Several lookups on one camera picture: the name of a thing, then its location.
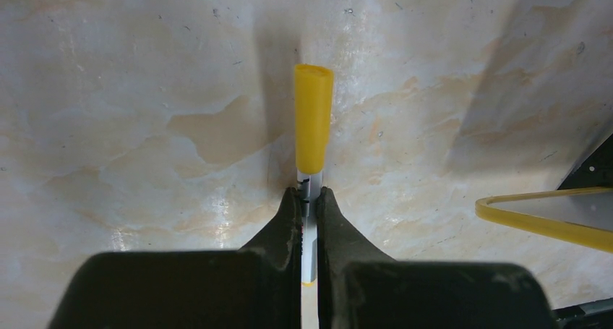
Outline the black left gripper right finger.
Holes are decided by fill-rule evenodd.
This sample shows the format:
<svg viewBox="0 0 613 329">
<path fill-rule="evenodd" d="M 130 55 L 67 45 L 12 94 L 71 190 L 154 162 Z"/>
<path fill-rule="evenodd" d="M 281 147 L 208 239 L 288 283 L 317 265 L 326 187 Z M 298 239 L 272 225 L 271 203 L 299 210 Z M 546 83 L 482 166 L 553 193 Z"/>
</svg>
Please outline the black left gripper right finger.
<svg viewBox="0 0 613 329">
<path fill-rule="evenodd" d="M 321 328 L 555 328 L 525 268 L 505 262 L 395 260 L 341 213 L 317 201 Z"/>
</svg>

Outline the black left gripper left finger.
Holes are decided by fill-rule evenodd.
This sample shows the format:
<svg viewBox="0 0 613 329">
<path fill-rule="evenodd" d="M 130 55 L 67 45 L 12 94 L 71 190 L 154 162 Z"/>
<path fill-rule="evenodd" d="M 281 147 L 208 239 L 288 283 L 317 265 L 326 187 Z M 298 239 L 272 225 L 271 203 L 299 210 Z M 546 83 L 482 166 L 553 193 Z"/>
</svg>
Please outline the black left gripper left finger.
<svg viewBox="0 0 613 329">
<path fill-rule="evenodd" d="M 300 328 L 301 209 L 288 188 L 239 249 L 105 252 L 74 274 L 50 328 Z"/>
</svg>

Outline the white marker pen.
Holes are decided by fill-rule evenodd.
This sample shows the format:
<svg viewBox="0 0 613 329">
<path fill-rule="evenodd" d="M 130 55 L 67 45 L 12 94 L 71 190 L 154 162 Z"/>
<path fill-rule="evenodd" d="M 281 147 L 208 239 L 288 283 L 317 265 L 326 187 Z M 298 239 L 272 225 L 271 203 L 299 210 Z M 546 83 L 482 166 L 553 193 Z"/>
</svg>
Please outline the white marker pen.
<svg viewBox="0 0 613 329">
<path fill-rule="evenodd" d="M 322 172 L 296 171 L 301 206 L 301 283 L 311 286 L 317 278 L 317 200 L 322 190 Z"/>
</svg>

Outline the yellow marker cap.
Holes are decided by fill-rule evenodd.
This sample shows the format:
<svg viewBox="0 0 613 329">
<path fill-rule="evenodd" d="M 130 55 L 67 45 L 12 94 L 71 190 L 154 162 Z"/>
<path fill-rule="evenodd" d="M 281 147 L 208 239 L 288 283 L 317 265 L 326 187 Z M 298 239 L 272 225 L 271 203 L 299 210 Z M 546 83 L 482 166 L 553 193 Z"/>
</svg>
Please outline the yellow marker cap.
<svg viewBox="0 0 613 329">
<path fill-rule="evenodd" d="M 331 69 L 297 64 L 293 71 L 296 167 L 321 172 L 330 136 L 334 74 Z"/>
</svg>

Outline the yellow framed whiteboard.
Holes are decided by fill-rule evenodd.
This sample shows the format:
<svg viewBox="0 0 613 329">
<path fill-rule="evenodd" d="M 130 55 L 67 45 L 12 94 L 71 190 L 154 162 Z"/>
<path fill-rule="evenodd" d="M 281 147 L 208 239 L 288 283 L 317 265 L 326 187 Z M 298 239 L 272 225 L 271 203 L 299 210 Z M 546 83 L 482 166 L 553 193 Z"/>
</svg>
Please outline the yellow framed whiteboard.
<svg viewBox="0 0 613 329">
<path fill-rule="evenodd" d="M 486 197 L 481 219 L 584 247 L 612 252 L 612 189 L 590 187 Z"/>
</svg>

